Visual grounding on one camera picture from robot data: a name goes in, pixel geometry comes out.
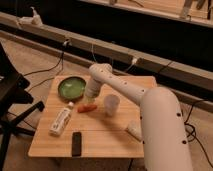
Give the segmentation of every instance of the black phone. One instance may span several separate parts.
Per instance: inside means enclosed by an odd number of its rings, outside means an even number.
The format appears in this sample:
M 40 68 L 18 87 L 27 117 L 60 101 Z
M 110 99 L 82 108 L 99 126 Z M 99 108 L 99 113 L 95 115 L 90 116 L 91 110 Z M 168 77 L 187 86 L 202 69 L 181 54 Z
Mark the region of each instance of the black phone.
M 82 151 L 82 135 L 81 132 L 73 132 L 72 134 L 72 156 L 81 156 Z

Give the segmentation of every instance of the floor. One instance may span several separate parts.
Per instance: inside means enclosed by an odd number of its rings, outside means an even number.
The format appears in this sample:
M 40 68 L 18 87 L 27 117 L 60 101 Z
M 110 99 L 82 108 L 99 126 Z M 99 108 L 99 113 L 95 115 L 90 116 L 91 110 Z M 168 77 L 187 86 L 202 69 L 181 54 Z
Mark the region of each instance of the floor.
M 54 66 L 58 61 L 58 58 L 55 58 L 49 54 L 23 46 L 10 40 L 5 40 L 4 38 L 0 37 L 0 41 L 2 42 L 5 51 L 8 53 L 10 60 L 17 68 L 17 70 L 21 73 L 47 69 Z M 27 79 L 30 80 L 31 86 L 33 86 L 46 78 L 53 77 L 59 70 L 60 66 L 49 72 L 30 75 L 27 77 Z M 88 74 L 88 69 L 65 61 L 64 70 L 60 74 Z M 31 91 L 31 94 L 35 99 L 34 102 L 37 102 L 39 100 L 43 100 L 44 102 L 46 101 L 50 85 L 51 81 L 47 81 Z M 27 107 L 29 107 L 29 105 L 14 105 L 12 106 L 10 111 L 18 114 Z M 186 104 L 181 103 L 181 107 L 184 113 L 188 113 L 190 110 L 190 106 Z M 36 127 L 41 115 L 42 114 L 40 112 L 34 112 L 27 118 L 27 122 Z M 212 113 L 194 108 L 192 116 L 190 118 L 190 123 L 195 125 L 197 129 L 197 136 L 206 148 L 210 160 L 213 161 L 213 132 L 211 131 L 213 130 Z M 12 137 L 5 161 L 4 171 L 124 171 L 128 170 L 128 166 L 130 163 L 130 159 L 31 158 L 28 157 L 27 154 L 31 140 L 32 138 L 30 137 Z M 204 153 L 196 141 L 190 143 L 190 151 L 194 171 L 213 170 L 207 163 Z M 135 159 L 133 161 L 131 171 L 143 171 L 143 167 L 143 159 Z

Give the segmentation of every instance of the white object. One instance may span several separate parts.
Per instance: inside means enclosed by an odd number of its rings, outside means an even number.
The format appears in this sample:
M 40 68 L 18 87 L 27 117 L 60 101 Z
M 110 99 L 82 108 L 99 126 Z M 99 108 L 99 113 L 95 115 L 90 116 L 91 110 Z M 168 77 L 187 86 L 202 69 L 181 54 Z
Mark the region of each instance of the white object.
M 68 121 L 71 118 L 71 110 L 73 109 L 74 104 L 69 102 L 67 107 L 61 109 L 58 113 L 56 119 L 50 127 L 50 134 L 60 136 L 66 127 Z
M 180 104 L 177 97 L 162 87 L 146 89 L 111 73 L 109 64 L 93 64 L 85 96 L 95 98 L 101 86 L 112 88 L 140 106 L 144 139 L 145 167 L 149 171 L 192 171 Z
M 33 21 L 32 21 L 32 24 L 41 27 L 43 25 L 43 22 L 41 20 L 40 15 L 37 13 L 37 11 L 35 10 L 34 7 L 31 7 L 31 8 L 33 10 Z
M 104 98 L 104 108 L 108 116 L 114 116 L 117 112 L 120 99 L 114 94 L 109 94 Z
M 126 128 L 126 131 L 135 137 L 138 141 L 142 141 L 141 127 L 137 122 L 131 121 Z
M 19 19 L 20 24 L 32 24 L 33 17 L 21 17 Z

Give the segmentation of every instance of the chair wheel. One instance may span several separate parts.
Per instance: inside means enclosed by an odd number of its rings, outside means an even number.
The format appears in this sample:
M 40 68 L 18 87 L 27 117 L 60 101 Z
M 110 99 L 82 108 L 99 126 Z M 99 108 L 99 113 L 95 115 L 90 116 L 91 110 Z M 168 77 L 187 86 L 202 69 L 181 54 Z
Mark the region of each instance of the chair wheel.
M 45 106 L 44 103 L 42 101 L 38 102 L 38 109 L 40 112 L 42 112 L 44 110 Z

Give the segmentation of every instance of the black cable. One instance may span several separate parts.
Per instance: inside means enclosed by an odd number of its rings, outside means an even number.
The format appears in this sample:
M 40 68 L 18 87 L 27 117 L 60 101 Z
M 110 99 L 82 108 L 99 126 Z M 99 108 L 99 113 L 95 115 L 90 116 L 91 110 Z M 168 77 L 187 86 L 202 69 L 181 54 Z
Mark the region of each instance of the black cable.
M 191 128 L 191 131 L 189 131 L 189 130 L 186 128 L 186 132 L 188 133 L 188 135 L 187 135 L 188 142 L 194 141 L 194 140 L 195 140 L 194 137 L 197 136 L 195 126 L 194 126 L 194 125 L 191 125 L 191 124 L 189 124 L 189 123 L 186 123 L 185 126 L 188 126 L 188 127 Z
M 204 155 L 205 155 L 205 157 L 206 157 L 206 159 L 207 159 L 207 162 L 209 163 L 209 165 L 211 166 L 211 168 L 213 168 L 213 164 L 212 164 L 212 162 L 210 161 L 209 156 L 208 156 L 208 154 L 207 154 L 207 152 L 206 152 L 206 149 L 204 148 L 204 146 L 203 146 L 203 144 L 201 143 L 201 141 L 197 138 L 196 135 L 191 134 L 191 136 L 193 136 L 193 138 L 194 138 L 193 140 L 197 140 L 198 144 L 200 145 L 200 147 L 202 148 L 202 150 L 203 150 L 203 152 L 204 152 Z
M 8 112 L 8 114 L 13 115 L 13 116 L 16 116 L 16 117 L 18 116 L 18 115 L 14 114 L 14 113 L 11 113 L 11 112 Z M 27 124 L 28 126 L 30 126 L 31 128 L 33 128 L 34 130 L 36 130 L 36 127 L 34 127 L 34 126 L 32 126 L 31 124 L 29 124 L 27 121 L 23 120 L 23 122 L 24 122 L 25 124 Z
M 206 149 L 204 148 L 204 146 L 203 146 L 203 144 L 201 143 L 201 141 L 197 138 L 197 133 L 196 133 L 195 126 L 188 123 L 188 120 L 189 120 L 189 118 L 190 118 L 190 116 L 191 116 L 191 113 L 192 113 L 192 110 L 193 110 L 195 104 L 197 104 L 197 103 L 199 103 L 199 102 L 203 102 L 203 101 L 208 101 L 208 100 L 196 100 L 196 101 L 192 104 L 191 109 L 190 109 L 189 114 L 188 114 L 188 117 L 187 117 L 186 121 L 184 122 L 184 124 L 185 124 L 185 126 L 188 126 L 188 127 L 190 127 L 190 128 L 192 129 L 191 131 L 189 131 L 189 130 L 186 128 L 186 132 L 188 133 L 188 135 L 187 135 L 188 142 L 192 142 L 192 141 L 194 141 L 194 140 L 197 140 L 197 142 L 199 143 L 200 147 L 202 148 L 202 150 L 203 150 L 203 152 L 204 152 L 204 155 L 205 155 L 205 157 L 206 157 L 206 159 L 207 159 L 207 162 L 209 163 L 209 165 L 211 166 L 211 168 L 213 168 L 213 164 L 212 164 L 212 162 L 211 162 L 210 159 L 209 159 L 209 156 L 208 156 L 208 154 L 207 154 L 207 152 L 206 152 Z
M 128 171 L 130 171 L 132 169 L 132 163 L 133 163 L 133 158 L 131 158 L 131 160 L 130 160 Z
M 30 92 L 32 89 L 34 89 L 34 88 L 36 88 L 36 87 L 42 85 L 43 83 L 45 83 L 45 82 L 47 82 L 47 81 L 53 80 L 53 79 L 54 79 L 54 77 L 52 77 L 52 78 L 47 78 L 47 79 L 41 81 L 40 83 L 38 83 L 38 84 L 32 86 L 29 90 L 27 90 L 27 92 Z
M 58 74 L 59 74 L 61 71 L 63 71 L 63 69 L 64 69 L 64 50 L 65 50 L 65 49 L 62 50 L 61 56 L 60 56 L 60 60 L 59 60 L 59 63 L 61 62 L 61 69 L 57 72 L 56 75 L 58 75 Z M 34 88 L 36 88 L 36 87 L 42 85 L 43 83 L 45 83 L 45 82 L 47 82 L 47 81 L 53 80 L 53 79 L 54 79 L 54 77 L 47 78 L 47 79 L 45 79 L 45 80 L 39 82 L 38 84 L 32 86 L 27 92 L 30 92 L 32 89 L 34 89 Z
M 194 101 L 194 102 L 192 103 L 191 109 L 190 109 L 189 114 L 188 114 L 186 120 L 184 121 L 184 123 L 187 123 L 187 122 L 189 121 L 190 116 L 191 116 L 191 114 L 192 114 L 192 110 L 194 109 L 194 106 L 195 106 L 197 103 L 204 102 L 204 101 L 208 101 L 208 100 L 205 100 L 205 99 L 196 100 L 196 101 Z
M 134 2 L 135 4 L 139 5 L 140 7 L 144 7 L 140 2 L 137 2 L 136 0 L 129 0 L 130 2 Z
M 37 73 L 41 73 L 41 72 L 48 72 L 48 71 L 51 71 L 51 70 L 55 69 L 55 68 L 60 64 L 61 60 L 62 60 L 62 59 L 59 58 L 57 64 L 56 64 L 55 66 L 49 68 L 49 69 L 43 69 L 43 70 L 38 70 L 38 71 L 29 72 L 29 73 L 27 73 L 27 74 L 24 74 L 24 76 L 28 76 L 28 75 L 31 75 L 31 74 L 37 74 Z
M 164 65 L 159 71 L 157 72 L 157 75 L 159 75 L 164 69 L 166 69 L 169 65 L 172 64 L 173 61 L 170 61 L 167 65 Z
M 23 76 L 28 76 L 28 75 L 32 75 L 32 74 L 37 74 L 37 73 L 41 73 L 41 72 L 48 72 L 48 71 L 51 71 L 53 69 L 55 69 L 59 64 L 60 62 L 62 61 L 62 70 L 63 70 L 63 58 L 64 58 L 64 51 L 66 49 L 66 47 L 68 46 L 69 42 L 67 41 L 67 43 L 63 43 L 63 49 L 62 49 L 62 53 L 61 53 L 61 56 L 58 60 L 58 62 L 56 63 L 55 66 L 49 68 L 49 69 L 43 69 L 43 70 L 38 70 L 38 71 L 33 71 L 33 72 L 29 72 L 29 73 L 26 73 L 24 74 Z

